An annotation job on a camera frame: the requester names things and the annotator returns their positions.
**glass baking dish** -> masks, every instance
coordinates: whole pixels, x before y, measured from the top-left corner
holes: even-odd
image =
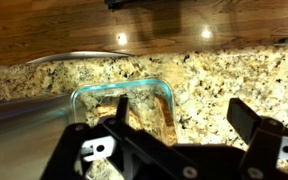
[[[157,133],[152,124],[156,116],[156,100],[154,97],[162,97],[167,102],[169,111],[173,116],[173,95],[169,85],[159,79],[142,79],[86,85],[77,89],[71,95],[75,122],[87,122],[90,126],[95,126],[103,114],[115,115],[121,95],[126,95],[129,98],[130,116],[136,116],[143,129],[152,135]],[[78,118],[80,115],[78,116],[76,113],[77,100],[86,106],[85,119]]]

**granite countertop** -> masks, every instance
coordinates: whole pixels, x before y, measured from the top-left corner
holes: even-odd
[[[0,66],[0,100],[147,77],[173,89],[180,143],[247,148],[226,120],[232,97],[288,127],[288,45]]]

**stainless steel sink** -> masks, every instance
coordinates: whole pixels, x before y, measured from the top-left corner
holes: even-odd
[[[68,95],[0,102],[0,180],[39,179],[64,128],[73,122]]]

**screw hole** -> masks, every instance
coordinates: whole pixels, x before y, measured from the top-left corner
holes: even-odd
[[[104,151],[104,146],[103,145],[99,145],[99,146],[97,146],[97,148],[96,148],[96,151],[97,152],[102,152],[102,151]]]
[[[284,146],[282,150],[283,152],[288,153],[288,146]]]

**wood grain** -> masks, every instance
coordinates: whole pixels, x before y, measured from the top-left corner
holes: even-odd
[[[209,38],[203,37],[208,31]],[[124,33],[127,43],[119,45]],[[0,65],[71,51],[134,55],[234,48],[288,37],[285,0],[0,0]]]

